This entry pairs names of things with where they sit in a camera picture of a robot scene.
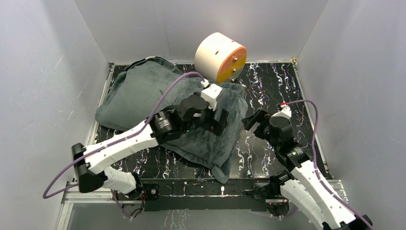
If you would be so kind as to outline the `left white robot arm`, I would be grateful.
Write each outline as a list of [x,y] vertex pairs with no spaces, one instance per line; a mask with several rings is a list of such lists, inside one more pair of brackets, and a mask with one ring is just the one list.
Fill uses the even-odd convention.
[[222,109],[216,119],[210,103],[199,94],[193,94],[115,138],[87,147],[77,143],[71,149],[79,191],[89,193],[103,187],[138,199],[144,190],[138,174],[116,170],[111,167],[113,163],[199,128],[220,136],[227,126],[227,117],[228,111]]

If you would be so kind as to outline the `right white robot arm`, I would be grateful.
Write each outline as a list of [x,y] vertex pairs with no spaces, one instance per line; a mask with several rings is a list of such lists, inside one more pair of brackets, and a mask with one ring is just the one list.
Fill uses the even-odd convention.
[[245,130],[258,124],[257,138],[274,148],[284,171],[271,176],[268,185],[253,189],[249,196],[272,195],[291,201],[319,230],[369,230],[372,222],[367,215],[359,216],[334,191],[318,172],[314,157],[293,136],[289,107],[270,115],[258,110],[242,119]]

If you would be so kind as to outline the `grey plush pillowcase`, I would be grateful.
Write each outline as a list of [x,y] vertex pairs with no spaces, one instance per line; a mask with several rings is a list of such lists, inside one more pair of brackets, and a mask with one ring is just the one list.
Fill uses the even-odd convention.
[[95,119],[104,127],[128,131],[151,118],[160,146],[210,169],[225,184],[248,110],[245,88],[221,83],[216,108],[210,109],[201,82],[197,75],[184,77],[161,57],[136,61],[118,74]]

